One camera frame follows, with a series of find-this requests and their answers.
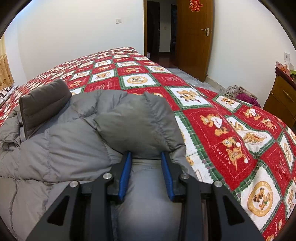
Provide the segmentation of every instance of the light switch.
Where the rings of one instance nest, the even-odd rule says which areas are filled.
[[[284,61],[290,62],[290,52],[285,52]]]

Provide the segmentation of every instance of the curtain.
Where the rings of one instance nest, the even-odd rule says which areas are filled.
[[[0,90],[9,87],[14,83],[5,49],[4,35],[0,39]]]

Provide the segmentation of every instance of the wooden dresser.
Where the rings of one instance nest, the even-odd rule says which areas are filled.
[[[263,109],[290,128],[296,122],[296,84],[279,68],[276,68],[276,79]]]

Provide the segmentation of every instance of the quilt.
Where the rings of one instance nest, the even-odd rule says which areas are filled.
[[[0,109],[0,126],[20,96],[57,78],[73,95],[112,89],[165,98],[198,179],[222,181],[266,241],[285,225],[296,203],[296,135],[277,117],[191,86],[133,48],[122,47],[65,62],[19,87]]]

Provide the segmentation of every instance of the white wall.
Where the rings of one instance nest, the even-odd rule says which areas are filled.
[[[263,107],[275,79],[276,61],[296,50],[286,32],[258,0],[215,0],[213,48],[209,78],[223,87],[241,85]]]
[[[116,24],[116,18],[122,23]],[[16,19],[17,40],[11,36],[6,42],[18,44],[30,80],[98,51],[131,46],[144,54],[143,20],[142,0],[33,0]],[[10,56],[9,65],[14,69],[18,60]]]
[[[10,71],[12,73],[13,80],[15,82],[15,86],[23,85],[28,81],[24,69],[22,67],[20,50],[18,47],[17,18],[18,16],[16,16],[16,18],[10,23],[4,35],[7,60]]]
[[[149,0],[159,2],[160,24],[159,24],[159,51],[170,52],[170,36],[171,36],[171,5],[177,5],[177,0]]]

